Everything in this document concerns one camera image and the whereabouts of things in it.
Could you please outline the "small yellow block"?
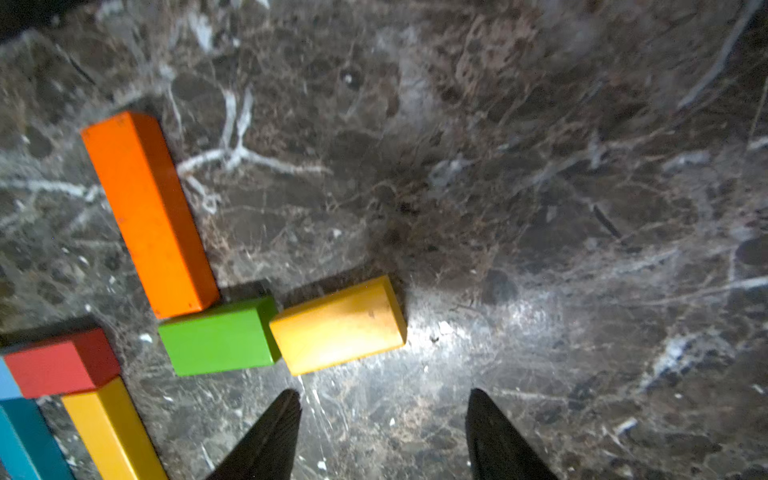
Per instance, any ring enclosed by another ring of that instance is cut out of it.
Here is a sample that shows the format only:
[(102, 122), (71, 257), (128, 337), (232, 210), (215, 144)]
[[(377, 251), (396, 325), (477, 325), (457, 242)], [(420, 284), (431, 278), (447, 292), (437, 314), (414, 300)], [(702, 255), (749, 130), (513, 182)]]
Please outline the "small yellow block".
[(294, 376), (391, 351), (407, 342), (407, 324), (387, 275), (288, 308), (269, 327)]

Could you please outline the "red short block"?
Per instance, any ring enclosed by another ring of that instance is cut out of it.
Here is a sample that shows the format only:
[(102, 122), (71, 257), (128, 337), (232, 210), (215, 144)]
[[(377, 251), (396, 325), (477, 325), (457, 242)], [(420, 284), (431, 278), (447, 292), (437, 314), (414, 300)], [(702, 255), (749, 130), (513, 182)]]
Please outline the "red short block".
[(3, 360), (27, 399), (95, 390), (121, 373), (100, 328), (33, 343), (5, 354)]

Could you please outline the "orange long block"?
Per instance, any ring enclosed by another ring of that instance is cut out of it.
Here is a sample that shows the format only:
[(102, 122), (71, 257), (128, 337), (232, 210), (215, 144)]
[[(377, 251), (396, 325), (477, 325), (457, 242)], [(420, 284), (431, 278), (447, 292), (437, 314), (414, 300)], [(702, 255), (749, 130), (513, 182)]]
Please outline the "orange long block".
[(215, 303), (216, 281), (157, 120), (122, 112), (81, 137), (155, 316)]

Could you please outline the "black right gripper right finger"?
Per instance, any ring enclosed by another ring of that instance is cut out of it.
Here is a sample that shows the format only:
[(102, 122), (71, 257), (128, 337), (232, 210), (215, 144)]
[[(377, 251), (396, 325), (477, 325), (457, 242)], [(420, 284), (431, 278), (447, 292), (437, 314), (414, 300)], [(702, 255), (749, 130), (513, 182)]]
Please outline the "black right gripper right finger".
[(474, 479), (557, 478), (482, 389), (470, 392), (465, 432)]

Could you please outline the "green block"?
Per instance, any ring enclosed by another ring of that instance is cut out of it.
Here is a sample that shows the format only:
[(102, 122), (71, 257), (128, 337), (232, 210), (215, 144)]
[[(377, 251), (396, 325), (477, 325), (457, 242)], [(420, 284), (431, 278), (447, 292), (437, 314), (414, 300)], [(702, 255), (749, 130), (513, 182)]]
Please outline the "green block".
[(277, 313), (274, 299), (263, 296), (178, 317), (158, 331), (181, 377), (266, 367), (280, 358), (269, 328)]

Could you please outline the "light blue short block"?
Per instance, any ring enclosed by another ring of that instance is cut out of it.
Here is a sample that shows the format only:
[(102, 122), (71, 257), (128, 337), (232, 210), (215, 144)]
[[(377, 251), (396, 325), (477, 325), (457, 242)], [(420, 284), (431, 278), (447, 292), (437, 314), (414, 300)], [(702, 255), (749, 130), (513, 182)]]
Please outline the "light blue short block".
[(23, 394), (15, 381), (12, 373), (6, 365), (3, 356), (0, 357), (0, 400), (14, 400), (22, 398)]

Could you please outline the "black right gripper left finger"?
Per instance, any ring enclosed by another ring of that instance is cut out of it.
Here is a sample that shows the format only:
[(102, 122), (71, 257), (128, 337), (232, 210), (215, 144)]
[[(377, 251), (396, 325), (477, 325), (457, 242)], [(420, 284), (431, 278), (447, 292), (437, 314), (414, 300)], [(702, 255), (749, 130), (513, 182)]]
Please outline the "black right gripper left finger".
[(290, 479), (301, 414), (299, 392), (282, 391), (208, 479)]

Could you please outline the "teal long block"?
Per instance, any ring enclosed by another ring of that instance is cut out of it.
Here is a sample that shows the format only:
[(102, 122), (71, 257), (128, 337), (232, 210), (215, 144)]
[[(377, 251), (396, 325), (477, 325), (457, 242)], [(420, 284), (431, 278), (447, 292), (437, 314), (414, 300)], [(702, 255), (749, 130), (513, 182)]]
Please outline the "teal long block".
[(1, 402), (1, 461), (12, 479), (73, 479), (34, 400)]

